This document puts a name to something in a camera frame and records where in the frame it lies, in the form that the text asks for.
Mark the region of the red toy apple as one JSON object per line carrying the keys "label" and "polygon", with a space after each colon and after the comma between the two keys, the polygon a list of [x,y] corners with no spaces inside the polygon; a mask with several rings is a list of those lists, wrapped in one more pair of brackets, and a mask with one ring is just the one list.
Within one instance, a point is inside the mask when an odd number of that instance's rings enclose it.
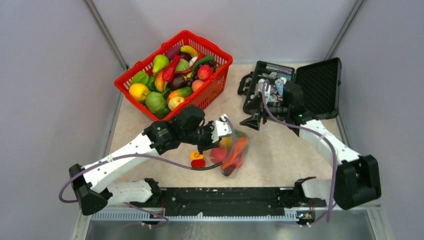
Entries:
{"label": "red toy apple", "polygon": [[209,153],[210,161],[213,164],[219,164],[227,157],[227,149],[225,147],[213,148]]}
{"label": "red toy apple", "polygon": [[243,157],[241,156],[241,155],[237,155],[232,161],[231,161],[231,164],[230,164],[230,166],[231,167],[233,167],[233,168],[235,168],[235,169],[238,169],[238,168],[240,168],[242,165],[243,165],[243,163],[244,163],[244,159],[243,159]]}

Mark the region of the clear zip top bag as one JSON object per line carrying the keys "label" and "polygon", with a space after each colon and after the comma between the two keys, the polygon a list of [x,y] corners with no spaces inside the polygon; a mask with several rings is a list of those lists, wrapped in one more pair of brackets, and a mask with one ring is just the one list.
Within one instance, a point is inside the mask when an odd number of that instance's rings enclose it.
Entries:
{"label": "clear zip top bag", "polygon": [[[245,155],[249,149],[249,137],[245,132],[236,129],[235,140],[235,147],[229,159],[220,167],[221,173],[225,177],[231,176],[243,165]],[[231,136],[224,137],[218,147],[206,152],[206,159],[213,164],[222,163],[229,155],[232,146],[233,138]]]}

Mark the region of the orange toy carrot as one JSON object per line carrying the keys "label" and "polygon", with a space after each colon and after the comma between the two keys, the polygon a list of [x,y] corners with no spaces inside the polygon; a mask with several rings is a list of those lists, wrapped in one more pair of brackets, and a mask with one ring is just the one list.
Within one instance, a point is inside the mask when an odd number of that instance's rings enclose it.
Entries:
{"label": "orange toy carrot", "polygon": [[248,147],[249,139],[245,136],[242,136],[240,138],[237,138],[234,143],[234,148],[232,150],[232,153],[228,155],[229,159],[226,160],[222,164],[222,169],[228,167],[231,164],[231,161],[233,158],[235,158],[237,155],[239,155],[244,149]]}

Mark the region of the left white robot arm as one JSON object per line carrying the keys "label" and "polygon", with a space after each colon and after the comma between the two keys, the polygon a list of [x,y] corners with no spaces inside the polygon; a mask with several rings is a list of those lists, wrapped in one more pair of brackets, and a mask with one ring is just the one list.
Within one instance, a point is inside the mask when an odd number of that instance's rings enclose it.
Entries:
{"label": "left white robot arm", "polygon": [[93,215],[107,206],[145,203],[154,207],[160,202],[160,189],[152,179],[117,183],[115,180],[147,160],[158,160],[187,170],[194,167],[161,157],[180,144],[197,147],[199,153],[219,146],[225,137],[235,137],[236,131],[226,114],[206,122],[204,111],[195,105],[184,107],[170,120],[154,121],[129,143],[95,161],[82,166],[74,164],[68,170],[75,202],[84,216]]}

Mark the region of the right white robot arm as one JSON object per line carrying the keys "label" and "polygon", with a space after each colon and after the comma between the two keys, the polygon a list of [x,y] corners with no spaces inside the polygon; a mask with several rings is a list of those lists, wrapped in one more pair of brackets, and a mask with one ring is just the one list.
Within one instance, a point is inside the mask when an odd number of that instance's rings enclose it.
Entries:
{"label": "right white robot arm", "polygon": [[381,181],[378,161],[372,155],[361,155],[341,142],[322,121],[305,105],[302,88],[295,83],[283,89],[283,100],[275,110],[266,100],[273,97],[272,86],[262,82],[248,94],[247,86],[239,85],[237,93],[245,95],[244,107],[252,116],[240,122],[241,125],[259,129],[261,120],[272,118],[277,113],[283,117],[282,124],[289,127],[296,135],[308,142],[327,160],[332,167],[330,179],[307,177],[295,183],[293,200],[299,206],[307,206],[313,199],[337,204],[343,210],[360,206],[381,197]]}

